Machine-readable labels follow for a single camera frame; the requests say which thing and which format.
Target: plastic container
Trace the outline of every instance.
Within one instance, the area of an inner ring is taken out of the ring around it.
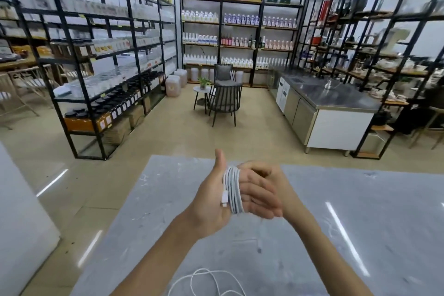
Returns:
[[[210,69],[210,77],[209,77],[209,80],[210,80],[211,82],[214,82],[214,69]]]
[[[208,70],[207,68],[202,68],[201,71],[200,71],[200,76],[201,76],[202,78],[206,78],[206,79],[208,80],[209,77],[210,77],[210,72],[209,72],[209,70]]]
[[[199,79],[199,69],[198,68],[192,68],[191,69],[191,80],[193,82],[198,82]]]
[[[238,70],[236,72],[236,82],[242,83],[243,77],[244,77],[244,72],[241,70]]]
[[[180,86],[183,88],[188,83],[188,72],[185,69],[177,69],[174,75],[180,77]]]
[[[180,76],[169,75],[169,77],[165,80],[165,89],[168,97],[178,97],[181,92]]]

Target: beige tile floor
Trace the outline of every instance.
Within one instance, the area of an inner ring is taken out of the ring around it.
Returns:
[[[7,117],[14,130],[0,126],[0,140],[35,192],[68,169],[39,197],[62,240],[23,295],[69,295],[85,264],[79,267],[80,258],[99,231],[99,241],[106,233],[153,154],[212,158],[217,147],[224,149],[228,160],[444,173],[444,145],[430,150],[434,139],[427,136],[414,149],[407,148],[408,138],[396,137],[380,161],[321,149],[306,155],[267,90],[243,90],[236,128],[232,117],[223,114],[212,128],[203,107],[193,111],[194,97],[188,85],[180,97],[163,99],[105,162],[74,159],[55,111],[47,105],[32,103],[40,117],[26,110]]]

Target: stainless steel counter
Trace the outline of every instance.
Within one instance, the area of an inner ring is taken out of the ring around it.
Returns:
[[[108,296],[191,202],[213,164],[152,156],[71,296]],[[442,296],[442,175],[297,165],[282,169],[375,296]],[[230,271],[247,295],[327,295],[302,242],[281,218],[233,216],[228,226],[192,248],[171,283],[198,268]],[[221,292],[240,292],[228,274],[217,279]],[[193,279],[193,288],[197,295],[216,293],[210,276]],[[171,296],[177,295],[192,295],[189,279],[175,286]]]
[[[319,79],[294,70],[276,72],[315,109],[375,113],[380,107],[380,103],[375,99],[359,92],[356,87],[344,85],[338,80],[332,80],[331,89],[325,89],[328,78]]]

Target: round side table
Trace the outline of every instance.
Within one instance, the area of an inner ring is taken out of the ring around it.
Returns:
[[[199,96],[199,93],[203,93],[203,96],[205,98],[205,114],[207,114],[207,101],[208,101],[208,94],[211,91],[211,87],[210,86],[206,86],[205,89],[201,89],[200,86],[195,86],[193,87],[193,91],[196,92],[196,99],[194,100],[194,109],[196,109],[196,102],[197,102],[197,97]]]

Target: black chair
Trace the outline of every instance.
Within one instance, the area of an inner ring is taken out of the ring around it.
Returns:
[[[242,84],[233,80],[223,80],[214,83],[211,86],[210,94],[214,94],[210,98],[209,108],[214,111],[213,125],[216,121],[217,113],[231,113],[234,116],[234,126],[236,126],[236,111],[241,106]]]
[[[236,80],[233,65],[227,63],[216,63],[214,65],[214,82]]]

